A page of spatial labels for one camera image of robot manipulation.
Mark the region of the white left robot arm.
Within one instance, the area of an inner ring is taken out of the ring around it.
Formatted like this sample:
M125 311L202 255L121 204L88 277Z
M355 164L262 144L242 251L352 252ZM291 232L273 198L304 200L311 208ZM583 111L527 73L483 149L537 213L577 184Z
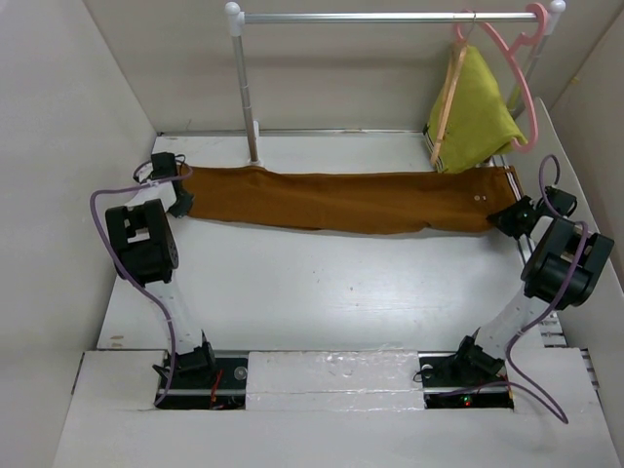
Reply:
M154 369L173 386L214 383L215 354L204 331L192 321L175 278L179 254L169 217L188 215L194 196L182 184L184 157L154 153L137 170L135 195L105 211L106 239L119 276L160 309L169 357Z

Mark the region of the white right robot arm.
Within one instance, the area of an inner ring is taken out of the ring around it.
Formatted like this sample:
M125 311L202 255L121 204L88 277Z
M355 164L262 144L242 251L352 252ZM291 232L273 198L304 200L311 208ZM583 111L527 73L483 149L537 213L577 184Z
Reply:
M534 234L542 218L550 217L552 221L523 269L522 289L498 316L465 336L449 359L450 371L461 383L471 384L501 370L509 342L537 319L529 310L532 298L549 303L556 311L583 304L594 291L611 254L612 239L591 233L569 219L576 209L575 196L555 186L547 186L541 193L536 203L525 196L488 217L502 233L516 240Z

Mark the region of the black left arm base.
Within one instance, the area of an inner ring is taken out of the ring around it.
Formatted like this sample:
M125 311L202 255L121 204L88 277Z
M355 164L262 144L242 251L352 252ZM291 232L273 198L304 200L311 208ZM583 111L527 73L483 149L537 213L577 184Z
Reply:
M175 376L165 392L167 376L157 370L155 396L159 410L243 410L246 406L248 353L217 353L216 369L209 377Z

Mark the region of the brown trousers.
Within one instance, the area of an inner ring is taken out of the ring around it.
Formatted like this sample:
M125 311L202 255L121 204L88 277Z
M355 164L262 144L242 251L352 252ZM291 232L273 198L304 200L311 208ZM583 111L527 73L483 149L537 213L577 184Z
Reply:
M302 230L393 235L434 229L482 233L517 201L514 169L461 174L278 174L260 167L199 168L184 184L190 216Z

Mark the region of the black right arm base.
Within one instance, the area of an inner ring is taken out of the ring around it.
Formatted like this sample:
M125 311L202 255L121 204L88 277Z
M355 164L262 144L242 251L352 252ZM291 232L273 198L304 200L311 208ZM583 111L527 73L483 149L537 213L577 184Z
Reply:
M423 390L427 410L474 410L514 408L511 390L499 370L490 373L464 361L458 363L453 353L418 354L419 369L412 380Z

